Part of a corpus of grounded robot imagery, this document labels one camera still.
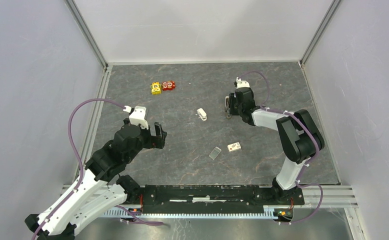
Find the brown white stapler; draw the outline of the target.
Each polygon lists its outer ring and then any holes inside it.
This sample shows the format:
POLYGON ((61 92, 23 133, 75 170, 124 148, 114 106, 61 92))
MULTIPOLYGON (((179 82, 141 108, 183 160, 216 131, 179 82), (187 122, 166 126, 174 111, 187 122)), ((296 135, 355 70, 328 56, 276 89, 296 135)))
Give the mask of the brown white stapler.
POLYGON ((231 105, 230 105, 230 97, 229 96, 226 96, 224 98, 224 112, 225 112, 225 117, 226 119, 231 119, 232 118, 232 115, 230 113, 230 110, 231 110, 231 105))

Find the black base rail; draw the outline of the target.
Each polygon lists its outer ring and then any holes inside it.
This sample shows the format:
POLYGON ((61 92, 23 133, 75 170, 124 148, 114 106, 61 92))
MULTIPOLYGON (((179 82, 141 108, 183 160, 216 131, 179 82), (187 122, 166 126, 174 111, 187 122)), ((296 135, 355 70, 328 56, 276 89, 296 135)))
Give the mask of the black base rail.
POLYGON ((262 185, 145 185, 129 194, 125 205, 143 214, 260 214, 264 207, 303 206, 300 188, 280 191, 262 185))

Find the red toy block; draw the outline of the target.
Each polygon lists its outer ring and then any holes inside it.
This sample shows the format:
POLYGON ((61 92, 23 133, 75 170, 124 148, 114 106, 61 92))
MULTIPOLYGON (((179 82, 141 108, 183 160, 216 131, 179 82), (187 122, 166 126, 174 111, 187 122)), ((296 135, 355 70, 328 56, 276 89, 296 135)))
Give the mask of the red toy block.
POLYGON ((174 81, 169 80, 162 82, 161 87, 162 91, 171 91, 175 89, 176 85, 174 81))

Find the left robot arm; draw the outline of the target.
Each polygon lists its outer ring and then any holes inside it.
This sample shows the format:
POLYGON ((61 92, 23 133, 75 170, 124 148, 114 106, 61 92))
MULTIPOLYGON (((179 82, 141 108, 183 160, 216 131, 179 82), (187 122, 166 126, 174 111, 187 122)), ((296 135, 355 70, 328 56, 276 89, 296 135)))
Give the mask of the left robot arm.
POLYGON ((162 149, 167 133, 155 122, 155 135, 149 128, 124 125, 114 138, 95 151, 83 174, 47 210, 30 214, 24 220, 37 240, 73 240, 93 220, 124 202, 135 203, 139 185, 121 173, 142 149, 162 149))

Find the yellow toy block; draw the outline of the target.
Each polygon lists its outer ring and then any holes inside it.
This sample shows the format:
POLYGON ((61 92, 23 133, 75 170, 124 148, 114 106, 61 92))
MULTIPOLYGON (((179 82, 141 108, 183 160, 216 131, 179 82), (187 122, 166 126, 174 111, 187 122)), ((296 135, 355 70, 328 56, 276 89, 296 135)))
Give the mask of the yellow toy block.
POLYGON ((159 95, 162 93, 162 84, 159 82, 153 82, 150 85, 151 88, 151 94, 152 95, 159 95))

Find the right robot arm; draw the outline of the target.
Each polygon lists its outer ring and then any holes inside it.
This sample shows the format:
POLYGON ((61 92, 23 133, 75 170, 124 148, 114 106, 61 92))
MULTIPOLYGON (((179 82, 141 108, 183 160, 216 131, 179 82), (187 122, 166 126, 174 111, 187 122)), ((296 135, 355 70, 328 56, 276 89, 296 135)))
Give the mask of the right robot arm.
POLYGON ((285 160, 279 174, 273 179, 271 198, 277 204, 286 203, 291 190, 298 187, 300 176, 325 147, 324 138, 310 113, 283 111, 256 105, 249 87, 237 88, 225 98, 228 118, 241 117, 244 123, 278 132, 285 160))

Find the grey staple tray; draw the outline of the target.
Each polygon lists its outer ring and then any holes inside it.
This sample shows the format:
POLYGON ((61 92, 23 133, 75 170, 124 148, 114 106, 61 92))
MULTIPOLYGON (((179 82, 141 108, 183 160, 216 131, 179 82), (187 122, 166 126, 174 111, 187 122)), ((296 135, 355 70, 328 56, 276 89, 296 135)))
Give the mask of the grey staple tray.
POLYGON ((215 160, 219 154, 222 152, 222 150, 219 147, 215 147, 211 153, 208 155, 212 160, 215 160))

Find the white staple box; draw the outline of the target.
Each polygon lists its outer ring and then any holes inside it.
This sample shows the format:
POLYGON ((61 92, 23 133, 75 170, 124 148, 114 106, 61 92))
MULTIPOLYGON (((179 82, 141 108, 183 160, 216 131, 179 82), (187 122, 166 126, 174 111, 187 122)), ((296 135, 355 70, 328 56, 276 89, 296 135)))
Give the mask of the white staple box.
POLYGON ((238 151, 238 150, 241 150, 241 145, 239 142, 235 142, 235 143, 231 143, 227 146, 227 149, 228 151, 231 153, 231 152, 235 152, 235 151, 238 151))

